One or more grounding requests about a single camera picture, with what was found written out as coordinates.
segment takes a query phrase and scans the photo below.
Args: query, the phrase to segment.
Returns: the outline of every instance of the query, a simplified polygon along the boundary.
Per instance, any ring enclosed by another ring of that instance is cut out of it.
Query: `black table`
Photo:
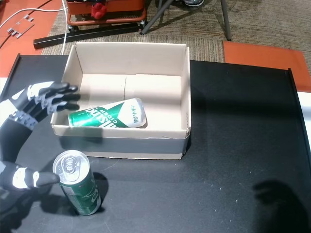
[[[2,97],[61,80],[66,60],[21,56]],[[58,185],[11,193],[1,202],[1,233],[307,232],[310,149],[290,72],[191,61],[191,97],[182,160],[90,158],[100,212],[77,216]],[[50,119],[36,126],[18,163],[51,170],[63,149]]]

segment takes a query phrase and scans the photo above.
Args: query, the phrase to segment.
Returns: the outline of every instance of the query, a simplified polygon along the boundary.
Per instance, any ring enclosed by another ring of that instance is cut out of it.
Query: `can lid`
[[[89,160],[78,150],[68,150],[57,156],[53,163],[53,172],[60,178],[60,183],[76,184],[81,182],[90,169]]]

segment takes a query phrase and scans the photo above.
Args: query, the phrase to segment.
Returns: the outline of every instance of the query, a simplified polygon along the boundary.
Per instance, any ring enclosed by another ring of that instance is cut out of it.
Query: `can rim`
[[[89,173],[89,171],[90,171],[90,163],[89,163],[89,160],[88,160],[87,156],[86,156],[85,154],[83,154],[81,151],[78,151],[78,150],[67,150],[67,151],[64,151],[63,153],[59,154],[59,155],[55,158],[54,163],[53,163],[53,173],[56,174],[56,175],[58,175],[58,174],[56,173],[56,165],[58,164],[58,162],[60,161],[60,159],[61,159],[64,155],[66,155],[66,154],[76,154],[76,155],[79,154],[79,155],[81,155],[81,156],[87,161],[88,171],[87,171],[87,173],[85,174],[85,176],[79,177],[78,182],[74,182],[74,183],[73,183],[73,182],[63,182],[63,181],[60,181],[60,183],[63,183],[63,184],[77,184],[77,183],[80,183],[81,181],[83,181],[83,180],[85,179],[85,177],[87,177],[87,175],[88,175],[88,173]]]

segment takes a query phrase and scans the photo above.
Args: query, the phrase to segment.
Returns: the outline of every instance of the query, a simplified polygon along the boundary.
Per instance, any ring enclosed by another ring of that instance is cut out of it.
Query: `cardboard box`
[[[71,127],[68,111],[51,125],[67,150],[88,156],[181,159],[191,129],[189,48],[179,44],[76,43],[63,81],[79,86],[80,109],[140,98],[146,128]]]

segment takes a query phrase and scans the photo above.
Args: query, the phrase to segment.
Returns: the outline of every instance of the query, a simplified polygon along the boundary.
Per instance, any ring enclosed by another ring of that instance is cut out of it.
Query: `green can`
[[[68,116],[70,126],[136,128],[146,124],[142,102],[138,98],[93,107]]]
[[[59,176],[63,192],[79,214],[91,215],[99,209],[101,196],[85,154],[77,150],[61,153],[54,161],[53,172]]]

